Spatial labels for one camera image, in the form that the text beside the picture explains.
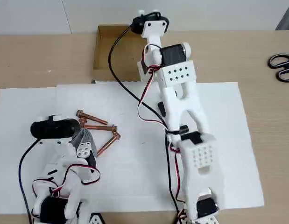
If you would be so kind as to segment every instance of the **cardboard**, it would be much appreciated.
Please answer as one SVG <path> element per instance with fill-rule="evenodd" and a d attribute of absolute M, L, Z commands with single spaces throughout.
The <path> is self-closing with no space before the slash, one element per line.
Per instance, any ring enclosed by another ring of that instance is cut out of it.
<path fill-rule="evenodd" d="M 108 66 L 108 55 L 115 40 L 127 27 L 128 25 L 100 25 L 98 27 L 93 63 L 94 80 L 114 80 Z M 141 58 L 142 49 L 146 43 L 140 35 L 128 31 L 116 45 L 112 55 L 112 65 L 120 80 L 140 80 L 137 62 Z"/>

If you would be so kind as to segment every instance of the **copper screw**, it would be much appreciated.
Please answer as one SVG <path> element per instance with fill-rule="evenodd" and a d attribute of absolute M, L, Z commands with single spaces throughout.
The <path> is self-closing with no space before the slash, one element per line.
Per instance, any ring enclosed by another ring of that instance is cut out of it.
<path fill-rule="evenodd" d="M 102 146 L 102 148 L 100 148 L 100 150 L 98 151 L 98 156 L 101 155 L 109 146 L 111 146 L 116 140 L 120 139 L 120 134 L 118 134 L 118 132 L 114 132 L 113 133 L 113 137 L 105 144 Z"/>
<path fill-rule="evenodd" d="M 80 127 L 84 127 L 85 123 L 87 123 L 87 119 L 84 117 L 80 117 L 79 121 L 80 121 Z"/>
<path fill-rule="evenodd" d="M 77 113 L 76 113 L 76 116 L 79 117 L 79 118 L 85 117 L 85 118 L 87 118 L 87 119 L 89 119 L 89 120 L 93 120 L 93 121 L 99 122 L 99 123 L 101 123 L 101 124 L 103 124 L 103 125 L 107 125 L 107 124 L 108 124 L 107 121 L 102 120 L 102 119 L 99 119 L 99 118 L 96 118 L 96 117 L 91 116 L 91 115 L 89 115 L 89 114 L 83 113 L 82 110 L 78 110 Z"/>
<path fill-rule="evenodd" d="M 102 130 L 102 131 L 112 131 L 117 132 L 117 126 L 99 126 L 99 125 L 85 125 L 84 128 L 92 129 L 92 130 Z"/>

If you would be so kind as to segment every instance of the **wooden table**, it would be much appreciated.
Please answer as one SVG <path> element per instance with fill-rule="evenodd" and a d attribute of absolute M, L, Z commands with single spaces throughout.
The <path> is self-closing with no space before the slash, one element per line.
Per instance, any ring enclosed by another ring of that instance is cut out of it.
<path fill-rule="evenodd" d="M 289 53 L 289 31 L 193 31 L 164 36 L 164 46 L 189 42 L 198 82 L 238 82 L 265 206 L 227 210 L 222 224 L 289 223 L 289 84 L 266 65 Z M 0 36 L 0 88 L 90 83 L 95 34 Z M 104 213 L 107 224 L 169 224 L 173 212 Z M 0 215 L 1 224 L 27 223 Z"/>

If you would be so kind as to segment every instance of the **scissors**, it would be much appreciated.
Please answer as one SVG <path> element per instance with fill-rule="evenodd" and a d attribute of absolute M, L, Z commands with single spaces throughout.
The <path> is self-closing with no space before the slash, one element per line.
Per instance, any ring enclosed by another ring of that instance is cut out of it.
<path fill-rule="evenodd" d="M 281 62 L 278 64 L 274 64 L 273 61 L 276 58 L 283 58 L 283 59 L 287 59 L 287 61 L 285 62 Z M 276 78 L 280 81 L 280 82 L 284 82 L 284 83 L 289 83 L 289 78 L 285 78 L 284 74 L 289 73 L 289 54 L 277 54 L 277 55 L 273 55 L 272 57 L 269 58 L 268 60 L 268 66 L 272 69 L 279 69 L 279 68 L 284 68 L 283 70 L 280 70 L 276 73 Z"/>

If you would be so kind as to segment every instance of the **black wire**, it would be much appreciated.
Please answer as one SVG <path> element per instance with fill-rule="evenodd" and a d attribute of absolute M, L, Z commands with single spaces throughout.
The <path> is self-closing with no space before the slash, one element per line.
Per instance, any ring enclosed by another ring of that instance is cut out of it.
<path fill-rule="evenodd" d="M 168 187 L 169 187 L 170 196 L 171 196 L 171 198 L 172 198 L 172 200 L 173 200 L 174 207 L 176 208 L 176 213 L 177 213 L 174 223 L 177 223 L 177 221 L 179 221 L 179 223 L 182 224 L 181 219 L 179 219 L 179 218 L 177 217 L 177 215 L 178 215 L 178 213 L 179 213 L 179 210 L 178 210 L 178 206 L 177 206 L 177 203 L 176 203 L 176 199 L 175 199 L 174 196 L 173 196 L 172 188 L 171 188 L 171 173 L 170 173 L 170 161 L 169 161 L 168 144 L 169 144 L 169 142 L 167 141 L 167 135 L 165 134 L 165 150 L 166 150 L 166 159 L 167 159 Z"/>
<path fill-rule="evenodd" d="M 112 45 L 111 49 L 110 49 L 110 52 L 109 52 L 109 56 L 108 56 L 108 64 L 109 64 L 109 69 L 113 75 L 113 77 L 115 78 L 115 80 L 121 85 L 122 88 L 124 88 L 125 91 L 127 91 L 132 97 L 134 97 L 138 102 L 140 102 L 140 99 L 135 95 L 133 94 L 127 87 L 125 87 L 125 85 L 121 82 L 121 80 L 116 76 L 116 74 L 114 73 L 113 71 L 113 68 L 112 68 L 112 64 L 111 64 L 111 56 L 112 56 L 112 53 L 113 53 L 113 50 L 115 48 L 115 46 L 117 45 L 117 43 L 121 40 L 121 38 L 130 30 L 131 26 L 129 26 L 127 29 L 125 29 L 122 34 L 116 39 L 116 41 L 114 42 L 114 44 Z M 147 105 L 146 103 L 142 102 L 142 104 L 148 108 L 152 113 L 154 113 L 158 118 L 159 120 L 163 123 L 163 125 L 165 127 L 167 127 L 164 119 L 160 116 L 160 114 L 158 114 L 153 108 L 151 108 L 149 105 Z"/>
<path fill-rule="evenodd" d="M 121 82 L 121 80 L 116 76 L 116 74 L 114 73 L 113 71 L 113 68 L 112 68 L 112 64 L 111 64 L 111 56 L 112 56 L 112 53 L 113 53 L 113 50 L 115 48 L 115 46 L 118 44 L 118 42 L 121 40 L 121 38 L 130 30 L 131 26 L 129 26 L 127 29 L 125 29 L 121 35 L 116 39 L 116 41 L 114 42 L 114 44 L 112 45 L 111 49 L 110 49 L 110 52 L 109 52 L 109 56 L 108 56 L 108 65 L 109 65 L 109 69 L 113 75 L 113 77 L 115 78 L 115 80 L 121 85 L 122 88 L 124 88 L 125 91 L 127 91 L 132 97 L 134 97 L 138 102 L 140 102 L 140 99 L 135 95 L 133 94 L 127 87 L 125 87 L 125 85 Z M 142 104 L 148 108 L 151 112 L 153 112 L 159 119 L 160 121 L 164 124 L 165 127 L 167 127 L 165 121 L 163 120 L 163 118 L 153 109 L 151 108 L 150 106 L 148 106 L 147 104 L 143 103 Z M 168 171 L 168 182 L 169 182 L 169 192 L 170 192 L 170 196 L 173 200 L 173 203 L 174 203 L 174 206 L 175 206 L 175 209 L 176 209 L 176 213 L 178 214 L 179 213 L 179 210 L 178 210 L 178 206 L 177 206 L 177 203 L 176 203 L 176 200 L 173 196 L 173 193 L 172 193 L 172 188 L 171 188 L 171 174 L 170 174 L 170 161 L 169 161 L 169 152 L 168 152 L 168 149 L 167 149 L 167 135 L 165 134 L 165 150 L 166 150 L 166 159 L 167 159 L 167 171 Z M 182 224 L 182 221 L 176 217 L 175 220 L 178 220 L 180 224 Z"/>
<path fill-rule="evenodd" d="M 22 185 L 21 169 L 22 169 L 22 163 L 23 163 L 23 160 L 24 160 L 25 156 L 27 155 L 27 153 L 29 153 L 29 151 L 30 151 L 39 141 L 40 141 L 40 139 L 37 139 L 37 140 L 26 150 L 26 152 L 24 152 L 23 156 L 22 156 L 21 159 L 20 159 L 20 163 L 19 163 L 19 185 L 20 185 L 20 188 L 21 188 L 21 192 L 22 192 L 22 195 L 23 195 L 24 202 L 25 202 L 26 211 L 27 211 L 27 215 L 28 215 L 28 219 L 29 219 L 29 224 L 33 224 L 33 223 L 32 223 L 32 219 L 31 219 L 31 216 L 30 216 L 30 211 L 29 211 L 29 206 L 28 206 L 27 198 L 26 198 L 26 195 L 25 195 L 25 192 L 24 192 L 24 189 L 23 189 L 23 185 Z"/>

